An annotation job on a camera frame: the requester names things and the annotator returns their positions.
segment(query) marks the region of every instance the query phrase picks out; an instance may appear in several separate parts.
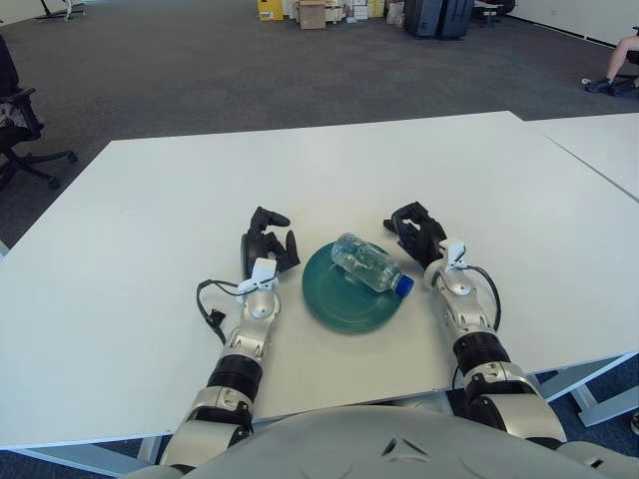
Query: black suitcase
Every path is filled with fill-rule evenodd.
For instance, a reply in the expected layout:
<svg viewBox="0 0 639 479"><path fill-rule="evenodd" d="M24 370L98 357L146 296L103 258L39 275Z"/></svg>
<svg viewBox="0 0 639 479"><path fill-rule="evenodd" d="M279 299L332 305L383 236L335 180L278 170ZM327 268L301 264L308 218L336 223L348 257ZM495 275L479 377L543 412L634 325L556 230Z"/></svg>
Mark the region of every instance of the black suitcase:
<svg viewBox="0 0 639 479"><path fill-rule="evenodd" d="M443 0L437 27L440 38L459 38L466 34L474 0Z"/></svg>
<svg viewBox="0 0 639 479"><path fill-rule="evenodd" d="M404 29L417 37L437 34L443 0L405 0L403 4Z"/></svg>

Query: person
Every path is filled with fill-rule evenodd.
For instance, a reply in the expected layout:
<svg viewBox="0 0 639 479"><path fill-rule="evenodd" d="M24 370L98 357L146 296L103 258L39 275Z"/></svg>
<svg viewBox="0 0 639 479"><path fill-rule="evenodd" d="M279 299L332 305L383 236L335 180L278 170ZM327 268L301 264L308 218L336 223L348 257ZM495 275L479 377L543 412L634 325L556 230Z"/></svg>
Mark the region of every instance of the person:
<svg viewBox="0 0 639 479"><path fill-rule="evenodd" d="M606 78L602 78L598 82L586 85L586 91L590 93L609 92L615 96L625 96L630 95L633 92L639 92L639 77L635 78L634 81L631 82L618 83L617 85L614 84L615 77L626 61L626 55L628 52L638 51L639 35L621 39L617 48L615 48L615 51L612 52L612 56L610 57Z"/></svg>

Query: black wire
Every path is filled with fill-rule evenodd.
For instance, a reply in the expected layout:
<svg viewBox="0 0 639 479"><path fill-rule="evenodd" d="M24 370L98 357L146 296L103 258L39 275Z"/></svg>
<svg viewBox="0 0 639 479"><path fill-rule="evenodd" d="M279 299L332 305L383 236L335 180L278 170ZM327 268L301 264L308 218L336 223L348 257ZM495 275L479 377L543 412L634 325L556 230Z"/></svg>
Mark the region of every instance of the black wire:
<svg viewBox="0 0 639 479"><path fill-rule="evenodd" d="M499 329L499 324L501 324L501 299L499 299L499 292L497 291L497 286L495 282L490 277L490 274L483 268L479 266L467 266L468 269L472 269L473 271L477 271L481 274L484 279L490 285L490 289L492 290L492 295L495 297L495 305L497 306L495 310L495 320L492 323L492 328L497 332Z"/></svg>
<svg viewBox="0 0 639 479"><path fill-rule="evenodd" d="M202 281L200 284L198 284L198 290L196 292L196 302L198 303L198 309L200 310L200 314L204 318L204 321L207 322L207 324L211 327L213 332L222 342L222 345L224 345L227 343L227 338L224 336L224 332L220 328L222 320L225 317L224 313L215 309L211 309L211 314L208 314L207 311L204 309L204 306L202 305L202 301L200 300L200 292L202 292L202 289L210 286L211 284L214 284L212 279L207 279L206 281Z"/></svg>
<svg viewBox="0 0 639 479"><path fill-rule="evenodd" d="M496 305L495 319L492 322L492 328L495 330L495 332L497 332L497 329L499 329L499 324L501 324L501 299L499 298L497 285L490 277L490 274L488 274L488 272L484 268L479 266L467 266L466 269L472 269L473 271L477 271L479 274L481 274L484 277L484 279L488 282L488 285L490 286L490 289L492 290L492 295L495 298L495 305ZM459 372L459 366L456 366L455 372L452 374L452 383L450 385L450 389L455 388L455 379L457 378L458 372Z"/></svg>
<svg viewBox="0 0 639 479"><path fill-rule="evenodd" d="M276 277L273 276L273 277L270 277L269 279L264 279L260 281L260 284L264 284L265 282L272 281L275 278ZM200 314L204 318L204 321L207 322L207 324L211 327L213 332L218 336L222 344L226 344L227 338L224 336L224 332L220 328L222 324L222 320L226 317L226 315L221 311L217 311L216 309L211 309L211 313L207 313L207 311L204 309L204 306L202 305L202 300L200 299L200 293L202 292L202 289L204 289L207 286L210 286L211 284L214 284L215 286L217 286L219 289L221 289L223 292L225 292L226 294L230 296L244 296L245 294L250 294L254 291L257 291L258 287L256 286L253 289L249 289L248 291L238 293L238 292L231 292L228 289L225 289L223 287L223 285L230 286L230 287L238 287L238 285L235 284L234 282L222 281L220 279L207 279L206 281L202 281L200 284L198 284L198 290L196 292L196 302L198 304L198 309L200 310Z"/></svg>

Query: teal plate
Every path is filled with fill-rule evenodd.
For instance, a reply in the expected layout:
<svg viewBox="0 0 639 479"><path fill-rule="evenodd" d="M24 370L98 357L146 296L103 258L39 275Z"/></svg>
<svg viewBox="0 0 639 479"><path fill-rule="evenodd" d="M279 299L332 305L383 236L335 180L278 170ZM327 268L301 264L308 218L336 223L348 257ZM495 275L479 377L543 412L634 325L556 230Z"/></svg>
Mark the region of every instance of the teal plate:
<svg viewBox="0 0 639 479"><path fill-rule="evenodd" d="M346 332L365 332L387 322L401 304L388 290L375 292L330 258L333 243L320 248L304 269L302 291L319 321Z"/></svg>

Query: chair armrest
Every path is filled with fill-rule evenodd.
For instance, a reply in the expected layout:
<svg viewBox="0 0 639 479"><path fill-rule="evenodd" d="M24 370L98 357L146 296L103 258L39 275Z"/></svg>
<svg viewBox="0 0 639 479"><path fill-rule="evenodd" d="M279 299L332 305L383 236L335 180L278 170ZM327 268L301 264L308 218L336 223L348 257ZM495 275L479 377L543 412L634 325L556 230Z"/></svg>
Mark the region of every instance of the chair armrest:
<svg viewBox="0 0 639 479"><path fill-rule="evenodd" d="M0 103L20 103L25 98L29 98L35 91L35 88L28 88L8 97L0 97Z"/></svg>

